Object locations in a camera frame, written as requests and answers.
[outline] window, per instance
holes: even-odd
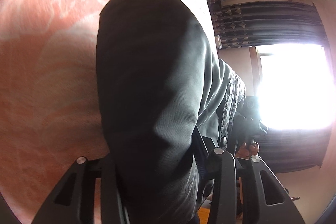
[[[335,92],[323,47],[276,44],[256,50],[261,63],[257,96],[266,125],[317,129],[332,123]]]

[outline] dark patterned curtain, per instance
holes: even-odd
[[[248,96],[240,113],[259,120],[256,96]],[[275,130],[269,128],[266,136],[255,139],[259,155],[274,173],[287,173],[322,166],[331,136],[331,126],[311,130]]]
[[[211,12],[222,48],[314,43],[328,45],[315,6],[289,1],[258,1],[229,5]]]

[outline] bolt head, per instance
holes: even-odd
[[[221,148],[219,148],[219,147],[215,148],[213,151],[214,151],[215,154],[217,154],[217,155],[220,155],[220,154],[223,154],[223,153],[224,153],[224,150],[221,149]]]
[[[260,161],[261,161],[261,158],[260,158],[259,156],[253,155],[253,156],[251,157],[251,160],[252,160],[253,162],[260,162]]]
[[[85,158],[85,157],[79,157],[79,158],[76,160],[76,162],[77,162],[78,164],[83,164],[83,163],[86,162],[86,158]]]

